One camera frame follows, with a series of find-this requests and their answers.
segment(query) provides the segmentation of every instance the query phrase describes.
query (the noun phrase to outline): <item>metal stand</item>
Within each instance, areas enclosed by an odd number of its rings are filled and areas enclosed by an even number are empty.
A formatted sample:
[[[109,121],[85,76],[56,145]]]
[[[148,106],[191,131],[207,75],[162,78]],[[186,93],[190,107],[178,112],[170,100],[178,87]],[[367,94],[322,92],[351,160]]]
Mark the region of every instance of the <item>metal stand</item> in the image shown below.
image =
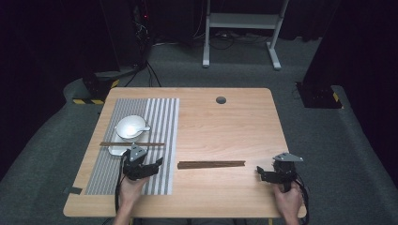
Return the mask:
[[[207,0],[206,37],[203,52],[203,67],[210,66],[209,36],[210,27],[273,29],[272,41],[267,42],[267,49],[275,69],[281,69],[281,63],[275,52],[275,44],[282,27],[284,13],[289,0],[283,0],[282,9],[278,15],[263,14],[235,14],[235,13],[211,13],[210,1]]]

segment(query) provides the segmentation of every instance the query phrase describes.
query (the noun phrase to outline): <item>gray and white striped mat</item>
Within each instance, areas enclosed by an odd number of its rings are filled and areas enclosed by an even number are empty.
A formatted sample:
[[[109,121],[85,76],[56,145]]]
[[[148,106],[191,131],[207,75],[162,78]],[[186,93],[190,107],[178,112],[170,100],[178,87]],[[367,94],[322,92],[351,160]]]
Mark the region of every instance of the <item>gray and white striped mat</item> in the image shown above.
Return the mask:
[[[168,195],[173,188],[173,165],[176,154],[176,132],[178,123],[178,98],[120,98],[116,101],[109,126],[103,140],[112,142],[117,123],[128,115],[142,116],[151,127],[149,141],[164,143],[150,146],[144,164],[163,158],[159,173],[151,176],[142,194]],[[108,147],[99,147],[99,155],[88,182],[86,195],[113,195],[119,173],[121,157],[109,153]]]

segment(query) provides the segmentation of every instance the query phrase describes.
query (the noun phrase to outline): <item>person's arm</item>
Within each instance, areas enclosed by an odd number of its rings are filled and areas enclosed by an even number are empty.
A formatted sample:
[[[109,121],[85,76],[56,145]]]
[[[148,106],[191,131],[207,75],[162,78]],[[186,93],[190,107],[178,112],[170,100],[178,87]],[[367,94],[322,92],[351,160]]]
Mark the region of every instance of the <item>person's arm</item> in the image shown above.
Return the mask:
[[[141,196],[141,189],[149,177],[132,181],[128,177],[122,179],[120,185],[120,205],[117,211],[114,225],[127,225],[130,222],[131,212]]]
[[[299,208],[302,205],[302,196],[299,185],[292,182],[291,189],[281,192],[279,185],[272,184],[276,205],[286,225],[299,225]]]

